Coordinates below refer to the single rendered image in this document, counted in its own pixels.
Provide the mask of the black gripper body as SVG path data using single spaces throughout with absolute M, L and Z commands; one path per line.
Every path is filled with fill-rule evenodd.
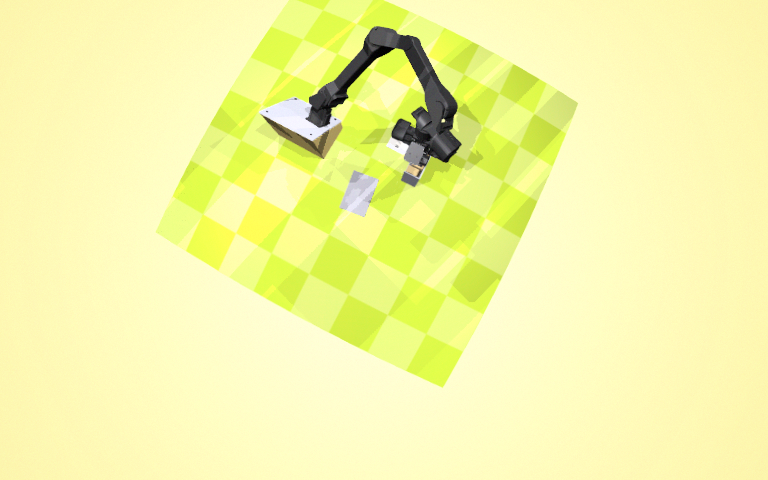
M 392 133 L 391 133 L 391 136 L 392 136 L 393 139 L 395 139 L 397 141 L 402 141 L 402 142 L 403 141 L 409 142 L 410 139 L 413 138 L 419 144 L 426 144 L 426 145 L 428 145 L 428 147 L 430 146 L 429 145 L 430 139 L 429 140 L 422 140 L 422 139 L 420 139 L 416 135 L 415 131 L 411 131 L 411 130 L 408 129 L 409 126 L 411 125 L 410 121 L 403 120 L 403 119 L 397 119 L 397 120 L 398 121 L 397 121 L 397 123 L 396 123 L 396 125 L 395 125 L 395 127 L 394 127 L 394 129 L 392 130 Z

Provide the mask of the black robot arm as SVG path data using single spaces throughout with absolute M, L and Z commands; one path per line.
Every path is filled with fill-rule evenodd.
M 419 144 L 411 138 L 404 159 L 414 165 L 426 165 L 429 161 L 428 150 L 432 148 L 438 157 L 445 162 L 454 156 L 462 144 L 449 131 L 453 129 L 454 115 L 458 103 L 450 91 L 440 82 L 431 62 L 429 61 L 419 38 L 401 35 L 388 27 L 372 27 L 365 37 L 362 50 L 342 70 L 335 80 L 319 88 L 317 93 L 309 97 L 311 105 L 309 117 L 305 118 L 311 124 L 322 128 L 330 124 L 332 108 L 343 104 L 349 98 L 347 89 L 363 74 L 378 57 L 390 53 L 394 49 L 403 50 L 414 72 L 416 73 L 425 92 L 424 107 L 419 106 L 411 115 L 416 120 L 415 132 L 426 144 Z M 445 122 L 442 122 L 442 119 Z

